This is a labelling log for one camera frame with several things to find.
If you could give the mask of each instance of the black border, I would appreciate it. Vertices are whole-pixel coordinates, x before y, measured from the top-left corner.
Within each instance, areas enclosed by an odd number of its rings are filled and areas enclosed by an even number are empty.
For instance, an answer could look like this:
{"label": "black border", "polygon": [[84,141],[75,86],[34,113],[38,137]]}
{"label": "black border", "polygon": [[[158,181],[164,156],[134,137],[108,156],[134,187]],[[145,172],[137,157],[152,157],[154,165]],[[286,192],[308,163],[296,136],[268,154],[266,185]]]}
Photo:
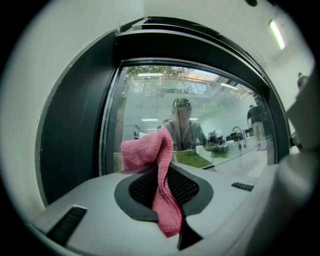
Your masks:
{"label": "black border", "polygon": [[[273,3],[279,3],[288,14],[294,19],[297,26],[300,27],[307,43],[309,44],[316,60],[319,58],[319,41],[315,38],[314,24],[318,23],[319,6],[317,2],[308,2],[304,4],[293,4],[289,1],[283,0],[269,0]],[[2,45],[2,58],[4,63],[6,62],[11,49],[16,42],[18,35],[22,32],[23,28],[28,24],[30,19],[37,14],[41,7],[46,3],[46,0],[37,2],[19,2],[18,7],[24,10],[18,14],[18,18],[15,22],[12,22],[10,26],[4,26],[4,34],[6,40]],[[6,2],[6,13],[2,15],[2,23],[8,22],[8,16],[13,17],[17,15],[17,3],[15,1]],[[316,73],[314,76],[318,77],[318,68],[315,67]],[[59,255],[63,254],[62,251],[54,249],[52,244],[46,241],[39,233],[32,231],[30,228],[26,228],[20,216],[18,216],[16,209],[12,206],[12,202],[9,199],[8,191],[4,188],[4,180],[0,181],[0,195],[2,202],[2,218],[6,220],[4,222],[3,231],[5,236],[3,237],[2,244],[3,250],[10,250],[13,253],[19,252],[33,252],[39,255]],[[318,237],[312,235],[310,230],[319,220],[319,182],[317,182],[316,191],[313,193],[312,200],[307,202],[303,215],[295,217],[291,223],[290,229],[287,228],[281,236],[281,240],[278,239],[274,243],[274,247],[265,252],[265,255],[270,254],[297,254],[301,250],[301,253],[308,254],[317,251],[318,249]],[[14,241],[24,241],[23,245],[18,242],[16,246],[12,246]],[[265,241],[263,237],[259,241],[263,244]]]}

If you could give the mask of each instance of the person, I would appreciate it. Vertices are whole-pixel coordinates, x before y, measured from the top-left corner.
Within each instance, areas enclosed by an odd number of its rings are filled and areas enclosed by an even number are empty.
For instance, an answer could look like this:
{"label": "person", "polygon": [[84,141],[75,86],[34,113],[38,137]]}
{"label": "person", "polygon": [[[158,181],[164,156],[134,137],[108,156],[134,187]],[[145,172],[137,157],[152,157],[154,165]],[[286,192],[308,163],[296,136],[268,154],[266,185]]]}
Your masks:
{"label": "person", "polygon": [[172,137],[174,151],[194,150],[197,140],[203,146],[207,145],[207,138],[201,126],[190,120],[191,112],[188,99],[176,98],[172,103],[172,119],[162,125]]}
{"label": "person", "polygon": [[297,81],[297,85],[298,85],[298,89],[301,90],[301,88],[303,87],[303,85],[305,85],[308,81],[308,76],[303,75],[301,72],[298,73],[298,81]]}
{"label": "person", "polygon": [[260,116],[260,111],[257,106],[250,105],[246,115],[246,122],[249,126],[249,119],[253,129],[253,135],[258,141],[258,150],[266,150],[265,130]]}

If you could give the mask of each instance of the window frame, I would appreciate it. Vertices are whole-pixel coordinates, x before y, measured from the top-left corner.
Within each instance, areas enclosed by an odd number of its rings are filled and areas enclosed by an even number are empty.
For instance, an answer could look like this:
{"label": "window frame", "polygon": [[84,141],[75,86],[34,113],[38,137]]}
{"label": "window frame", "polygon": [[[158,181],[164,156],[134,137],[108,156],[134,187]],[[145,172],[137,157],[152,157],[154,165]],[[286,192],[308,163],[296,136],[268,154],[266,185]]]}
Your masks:
{"label": "window frame", "polygon": [[108,123],[105,126],[105,128],[101,130],[102,135],[100,135],[100,141],[101,141],[101,138],[105,138],[102,145],[102,149],[103,149],[101,151],[102,154],[100,154],[99,156],[101,158],[99,162],[102,163],[102,165],[100,165],[101,175],[114,173],[114,145],[115,145],[114,134],[115,134],[115,127],[116,127],[115,120],[117,118],[117,110],[118,110],[118,105],[120,101],[120,93],[126,77],[127,68],[132,66],[144,66],[144,65],[179,66],[184,68],[191,68],[195,70],[210,72],[210,73],[225,77],[227,79],[233,80],[249,88],[250,90],[253,91],[253,93],[258,94],[261,100],[263,101],[264,106],[267,107],[267,111],[268,111],[267,116],[269,117],[268,123],[271,126],[271,135],[273,138],[272,144],[267,144],[267,148],[269,149],[267,150],[267,164],[272,165],[272,164],[278,163],[279,161],[278,138],[277,138],[273,115],[269,108],[269,104],[266,100],[266,95],[268,94],[265,94],[259,91],[256,87],[252,86],[251,84],[247,83],[241,78],[236,77],[235,75],[232,75],[226,71],[222,71],[218,68],[204,65],[201,63],[186,61],[182,59],[174,59],[174,58],[152,58],[152,59],[151,58],[134,58],[134,59],[124,59],[121,61],[121,64],[118,68],[119,72],[114,77],[114,80],[112,81],[112,84],[114,86],[111,88],[111,91],[109,92],[109,94],[112,95],[112,97],[109,97],[105,102],[104,113],[109,113],[112,118],[111,118],[111,121],[108,120]]}

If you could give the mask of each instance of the person in black shirt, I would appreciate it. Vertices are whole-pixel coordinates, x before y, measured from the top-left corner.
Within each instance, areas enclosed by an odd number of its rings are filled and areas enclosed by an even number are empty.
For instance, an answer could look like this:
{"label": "person in black shirt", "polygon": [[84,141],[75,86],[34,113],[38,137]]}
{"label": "person in black shirt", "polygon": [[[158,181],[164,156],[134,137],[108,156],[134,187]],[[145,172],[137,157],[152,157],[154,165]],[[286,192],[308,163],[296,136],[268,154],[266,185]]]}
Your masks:
{"label": "person in black shirt", "polygon": [[257,106],[250,105],[250,110],[246,116],[246,121],[249,126],[249,119],[251,119],[251,125],[253,134],[258,141],[258,150],[266,150],[265,130],[260,116],[260,111]]}

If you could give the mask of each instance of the white wall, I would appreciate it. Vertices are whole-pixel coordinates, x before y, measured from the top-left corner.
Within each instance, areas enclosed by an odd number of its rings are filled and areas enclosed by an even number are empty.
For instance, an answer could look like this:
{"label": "white wall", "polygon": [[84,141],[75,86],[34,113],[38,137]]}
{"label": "white wall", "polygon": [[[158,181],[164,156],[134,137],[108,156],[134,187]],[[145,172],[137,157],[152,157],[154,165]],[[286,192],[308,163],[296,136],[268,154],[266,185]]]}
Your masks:
{"label": "white wall", "polygon": [[0,159],[2,178],[24,218],[44,209],[35,174],[35,140],[53,85],[90,43],[143,16],[142,0],[55,0],[20,37],[1,79]]}
{"label": "white wall", "polygon": [[[288,45],[282,52],[270,61],[262,65],[263,69],[273,82],[282,100],[285,110],[295,102],[298,90],[298,73],[309,76],[314,68],[315,58],[310,49],[299,38],[295,43]],[[290,124],[291,132],[295,129]]]}

